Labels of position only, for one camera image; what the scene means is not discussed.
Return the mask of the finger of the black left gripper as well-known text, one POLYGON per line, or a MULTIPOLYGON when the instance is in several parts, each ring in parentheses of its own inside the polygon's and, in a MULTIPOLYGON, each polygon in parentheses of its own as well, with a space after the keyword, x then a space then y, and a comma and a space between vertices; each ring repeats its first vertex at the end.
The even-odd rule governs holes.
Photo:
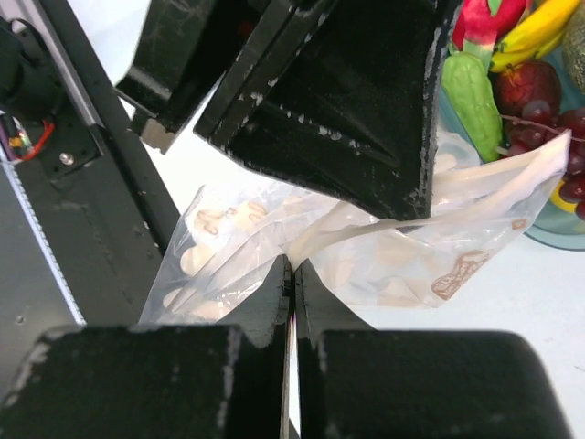
POLYGON ((271 92, 273 152, 224 155, 379 219, 426 219, 441 67, 462 5, 334 2, 271 92))

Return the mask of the clear patterned zip bag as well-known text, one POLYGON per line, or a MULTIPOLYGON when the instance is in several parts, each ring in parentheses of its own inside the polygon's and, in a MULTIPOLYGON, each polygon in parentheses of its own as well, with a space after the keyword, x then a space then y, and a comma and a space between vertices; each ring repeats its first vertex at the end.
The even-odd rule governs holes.
POLYGON ((564 174, 570 135, 483 164, 439 131, 431 215, 377 219, 247 170, 201 186, 175 226, 144 323, 215 323, 253 294, 279 256, 309 262, 351 306, 438 307, 535 221, 564 174))

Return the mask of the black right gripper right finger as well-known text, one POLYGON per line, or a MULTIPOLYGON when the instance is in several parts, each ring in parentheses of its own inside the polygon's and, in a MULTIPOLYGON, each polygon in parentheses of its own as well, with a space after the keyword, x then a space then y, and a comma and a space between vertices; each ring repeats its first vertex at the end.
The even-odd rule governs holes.
POLYGON ((568 438, 534 349, 504 331, 382 330, 294 274, 303 438, 568 438))

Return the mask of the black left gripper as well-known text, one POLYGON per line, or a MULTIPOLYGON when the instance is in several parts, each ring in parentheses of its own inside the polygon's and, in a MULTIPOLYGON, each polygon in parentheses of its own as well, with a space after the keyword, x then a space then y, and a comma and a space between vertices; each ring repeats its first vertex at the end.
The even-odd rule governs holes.
POLYGON ((274 150, 271 92, 334 1, 153 1, 117 92, 131 129, 166 151, 193 133, 223 154, 274 150))

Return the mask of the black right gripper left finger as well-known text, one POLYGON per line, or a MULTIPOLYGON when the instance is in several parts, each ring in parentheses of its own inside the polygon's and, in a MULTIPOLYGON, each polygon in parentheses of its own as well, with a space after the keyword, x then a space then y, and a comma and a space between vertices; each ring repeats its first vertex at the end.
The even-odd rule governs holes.
POLYGON ((214 324, 58 327, 1 403, 4 438, 285 438, 291 266, 214 324))

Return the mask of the green netted melon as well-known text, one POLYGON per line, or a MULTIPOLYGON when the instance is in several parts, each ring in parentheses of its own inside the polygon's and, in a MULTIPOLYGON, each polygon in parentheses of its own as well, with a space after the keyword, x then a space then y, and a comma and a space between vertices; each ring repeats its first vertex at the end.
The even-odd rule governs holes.
POLYGON ((584 3, 581 2, 570 18, 562 40, 562 62, 566 73, 581 93, 584 93, 584 3))

